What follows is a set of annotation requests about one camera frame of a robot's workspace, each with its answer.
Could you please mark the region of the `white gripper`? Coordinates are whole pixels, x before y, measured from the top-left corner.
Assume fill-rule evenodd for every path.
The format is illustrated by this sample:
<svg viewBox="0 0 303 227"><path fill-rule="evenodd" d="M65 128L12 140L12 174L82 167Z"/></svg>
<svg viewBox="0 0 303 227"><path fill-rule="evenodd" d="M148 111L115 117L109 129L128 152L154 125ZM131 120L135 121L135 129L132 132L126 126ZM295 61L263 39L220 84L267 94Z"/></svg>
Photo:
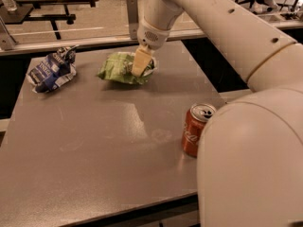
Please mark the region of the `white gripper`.
<svg viewBox="0 0 303 227"><path fill-rule="evenodd" d="M132 74L140 77L150 61L151 50L157 50L163 46L169 36L168 30L161 30L150 25L145 19L139 22L137 40L140 46L135 50Z"/></svg>

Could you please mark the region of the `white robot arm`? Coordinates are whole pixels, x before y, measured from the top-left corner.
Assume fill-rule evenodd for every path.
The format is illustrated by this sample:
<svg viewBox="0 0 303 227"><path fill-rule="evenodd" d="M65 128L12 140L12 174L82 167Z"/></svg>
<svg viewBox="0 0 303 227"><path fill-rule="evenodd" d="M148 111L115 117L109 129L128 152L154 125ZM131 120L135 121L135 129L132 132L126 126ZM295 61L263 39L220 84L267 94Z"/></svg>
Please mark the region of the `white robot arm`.
<svg viewBox="0 0 303 227"><path fill-rule="evenodd" d="M134 75L142 75L181 13L245 84L202 132L202 227L302 227L303 44L232 0L148 0Z"/></svg>

